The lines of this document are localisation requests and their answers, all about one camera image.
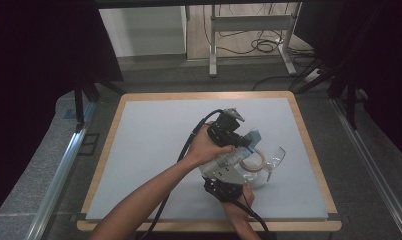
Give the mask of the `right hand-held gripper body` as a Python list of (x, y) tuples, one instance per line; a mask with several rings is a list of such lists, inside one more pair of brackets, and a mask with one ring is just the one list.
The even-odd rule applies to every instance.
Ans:
[(221, 202), (237, 200), (248, 181), (231, 165), (219, 166), (216, 161), (199, 167), (204, 189)]

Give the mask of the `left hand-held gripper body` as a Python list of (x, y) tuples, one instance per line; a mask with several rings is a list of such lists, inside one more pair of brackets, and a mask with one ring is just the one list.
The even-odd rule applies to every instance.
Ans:
[(235, 132), (240, 127), (238, 121), (244, 122), (245, 119), (235, 108), (222, 110), (207, 130), (210, 139), (219, 147), (227, 145), (238, 147), (237, 140), (243, 137)]

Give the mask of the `clear plastic bag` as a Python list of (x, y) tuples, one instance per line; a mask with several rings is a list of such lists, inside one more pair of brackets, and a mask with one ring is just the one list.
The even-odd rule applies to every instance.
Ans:
[(254, 153), (236, 165), (236, 170), (252, 185), (262, 181), (268, 183), (272, 173), (279, 167), (286, 156), (286, 151), (279, 147), (271, 156), (267, 157), (260, 149), (255, 148)]

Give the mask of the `person's left hand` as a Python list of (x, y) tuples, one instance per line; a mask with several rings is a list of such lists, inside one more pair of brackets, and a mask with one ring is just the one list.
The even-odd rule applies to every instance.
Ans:
[(235, 150), (235, 147), (232, 145), (217, 146), (210, 139), (207, 132), (208, 129), (209, 125), (202, 125), (190, 144), (183, 161), (191, 163), (194, 167), (198, 167), (212, 161), (221, 154), (231, 153)]

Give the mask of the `person's right hand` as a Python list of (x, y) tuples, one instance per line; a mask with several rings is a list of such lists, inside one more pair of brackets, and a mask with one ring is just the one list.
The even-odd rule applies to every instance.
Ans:
[(243, 186), (242, 195), (237, 199), (237, 204), (225, 202), (222, 204), (224, 213), (229, 220), (247, 219), (249, 214), (247, 209), (252, 206), (255, 197), (250, 185)]

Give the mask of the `white table mat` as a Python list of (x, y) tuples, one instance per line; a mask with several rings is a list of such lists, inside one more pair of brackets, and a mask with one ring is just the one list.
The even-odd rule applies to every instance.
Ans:
[(213, 121), (220, 109), (243, 117), (237, 132), (258, 130), (261, 141), (246, 159), (255, 166), (272, 161), (272, 172), (249, 175), (253, 209), (266, 220), (323, 220), (325, 203), (290, 104), (285, 98), (129, 101), (122, 112), (99, 186), (87, 217), (100, 220), (125, 196), (174, 164), (201, 119)]

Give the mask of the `white power strip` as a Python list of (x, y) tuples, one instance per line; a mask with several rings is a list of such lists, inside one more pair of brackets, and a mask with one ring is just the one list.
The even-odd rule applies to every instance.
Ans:
[(315, 68), (312, 72), (310, 72), (305, 78), (304, 81), (305, 82), (311, 82), (313, 80), (315, 80), (317, 77), (319, 77), (321, 74), (323, 73), (323, 71), (319, 68)]

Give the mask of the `black tripod stand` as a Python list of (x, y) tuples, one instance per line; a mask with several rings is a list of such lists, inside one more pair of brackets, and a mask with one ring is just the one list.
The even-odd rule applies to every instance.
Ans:
[(74, 83), (74, 99), (77, 132), (80, 132), (86, 123), (83, 97), (86, 97), (90, 103), (96, 103), (100, 99), (100, 93), (96, 88), (96, 84), (100, 84), (119, 95), (124, 95), (126, 93), (124, 89), (117, 85), (94, 75), (90, 75), (88, 79), (76, 80)]
[(355, 105), (358, 102), (356, 97), (357, 81), (355, 77), (354, 62), (352, 60), (342, 61), (336, 67), (325, 72), (324, 74), (319, 75), (314, 80), (298, 88), (295, 93), (302, 94), (307, 92), (311, 88), (321, 84), (325, 80), (331, 79), (332, 77), (334, 77), (334, 80), (329, 86), (327, 94), (330, 98), (338, 98), (344, 90), (347, 90), (345, 100), (346, 120), (348, 121), (349, 125), (356, 130)]

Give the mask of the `white panel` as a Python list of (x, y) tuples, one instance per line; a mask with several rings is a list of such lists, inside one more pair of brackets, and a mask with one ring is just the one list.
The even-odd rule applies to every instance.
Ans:
[(99, 10), (117, 57), (186, 53), (183, 6)]

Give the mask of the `black curtain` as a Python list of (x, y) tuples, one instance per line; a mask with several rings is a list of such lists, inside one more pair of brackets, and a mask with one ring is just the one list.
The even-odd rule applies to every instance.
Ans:
[(95, 0), (0, 0), (0, 207), (77, 81), (120, 79)]
[(329, 70), (354, 62), (365, 110), (402, 152), (402, 0), (305, 0), (295, 34)]

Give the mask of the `grey metal desk frame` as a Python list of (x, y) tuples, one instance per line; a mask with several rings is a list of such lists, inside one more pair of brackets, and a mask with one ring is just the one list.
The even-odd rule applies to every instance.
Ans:
[(217, 16), (215, 6), (211, 6), (210, 24), (210, 50), (209, 50), (209, 75), (217, 76), (216, 34), (224, 31), (284, 31), (284, 38), (278, 42), (278, 50), (286, 66), (288, 74), (296, 74), (295, 67), (288, 53), (289, 43), (298, 18), (301, 3), (294, 3), (290, 12), (285, 15), (268, 16)]

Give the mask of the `aluminium rail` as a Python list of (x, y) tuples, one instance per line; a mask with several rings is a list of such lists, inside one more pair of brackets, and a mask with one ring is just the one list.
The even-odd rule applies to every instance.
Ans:
[(47, 227), (49, 219), (54, 211), (60, 197), (67, 177), (74, 164), (79, 148), (87, 132), (88, 124), (92, 119), (97, 104), (90, 102), (83, 112), (83, 124), (75, 131), (69, 141), (64, 155), (40, 204), (40, 207), (33, 218), (29, 231), (24, 240), (41, 240)]
[(344, 109), (343, 105), (335, 99), (331, 99), (330, 102), (335, 108), (335, 111), (344, 130), (353, 143), (358, 155), (360, 156), (366, 168), (366, 171), (368, 172), (372, 182), (374, 183), (376, 189), (381, 196), (381, 199), (386, 205), (391, 217), (393, 218), (397, 228), (402, 235), (402, 202), (385, 179), (374, 158), (372, 157), (369, 149), (366, 147), (363, 139), (361, 138), (359, 132), (355, 130), (346, 119), (346, 110)]

